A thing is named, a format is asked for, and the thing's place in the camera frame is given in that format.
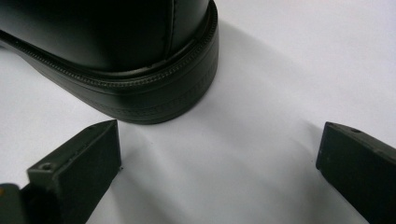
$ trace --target shoe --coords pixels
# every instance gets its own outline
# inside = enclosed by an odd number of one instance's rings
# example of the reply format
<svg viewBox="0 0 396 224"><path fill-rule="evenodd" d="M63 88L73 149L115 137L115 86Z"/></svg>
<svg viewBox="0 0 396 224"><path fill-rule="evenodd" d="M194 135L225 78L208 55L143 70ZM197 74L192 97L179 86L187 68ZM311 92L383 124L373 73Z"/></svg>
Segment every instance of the shoe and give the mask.
<svg viewBox="0 0 396 224"><path fill-rule="evenodd" d="M159 123L209 88L218 13L212 0L0 0L0 45L115 119Z"/></svg>

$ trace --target black leather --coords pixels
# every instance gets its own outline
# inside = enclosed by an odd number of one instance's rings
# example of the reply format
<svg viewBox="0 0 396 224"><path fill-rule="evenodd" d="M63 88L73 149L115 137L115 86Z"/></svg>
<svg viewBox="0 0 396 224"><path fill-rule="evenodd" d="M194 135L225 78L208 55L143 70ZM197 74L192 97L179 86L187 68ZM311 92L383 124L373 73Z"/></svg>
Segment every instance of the black leather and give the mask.
<svg viewBox="0 0 396 224"><path fill-rule="evenodd" d="M0 0L0 30L69 63L120 72L172 57L208 0Z"/></svg>

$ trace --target white surface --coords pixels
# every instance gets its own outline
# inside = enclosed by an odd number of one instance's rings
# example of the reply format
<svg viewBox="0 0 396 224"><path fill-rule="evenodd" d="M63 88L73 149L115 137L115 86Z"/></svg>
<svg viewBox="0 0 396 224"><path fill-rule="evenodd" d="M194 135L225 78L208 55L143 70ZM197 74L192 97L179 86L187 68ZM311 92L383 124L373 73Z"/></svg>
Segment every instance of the white surface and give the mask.
<svg viewBox="0 0 396 224"><path fill-rule="evenodd" d="M216 79L185 115L120 125L88 223L366 223L315 168L324 122L396 147L396 3L217 0ZM0 183L110 119L0 49Z"/></svg>

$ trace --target screw hole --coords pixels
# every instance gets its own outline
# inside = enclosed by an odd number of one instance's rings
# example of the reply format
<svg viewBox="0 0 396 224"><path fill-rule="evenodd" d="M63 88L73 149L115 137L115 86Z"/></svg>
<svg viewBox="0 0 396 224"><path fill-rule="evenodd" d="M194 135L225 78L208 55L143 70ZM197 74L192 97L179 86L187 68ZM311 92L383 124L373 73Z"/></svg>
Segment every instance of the screw hole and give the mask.
<svg viewBox="0 0 396 224"><path fill-rule="evenodd" d="M352 131L353 133L361 133L361 131L359 131L357 129L350 129L350 131Z"/></svg>
<svg viewBox="0 0 396 224"><path fill-rule="evenodd" d="M39 168L42 170L45 170L45 171L49 171L52 169L52 164L50 162L47 162L47 163L41 164Z"/></svg>

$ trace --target black rubber sole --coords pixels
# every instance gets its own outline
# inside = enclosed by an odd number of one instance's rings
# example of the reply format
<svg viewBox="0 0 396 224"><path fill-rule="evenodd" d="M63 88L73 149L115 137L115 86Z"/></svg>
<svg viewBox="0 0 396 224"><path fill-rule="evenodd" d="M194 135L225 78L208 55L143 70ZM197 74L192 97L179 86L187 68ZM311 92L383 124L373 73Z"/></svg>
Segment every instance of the black rubber sole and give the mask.
<svg viewBox="0 0 396 224"><path fill-rule="evenodd" d="M0 45L18 53L43 76L95 109L132 123L173 119L195 105L216 74L219 30L210 1L204 33L168 62L122 73L76 67L0 31Z"/></svg>

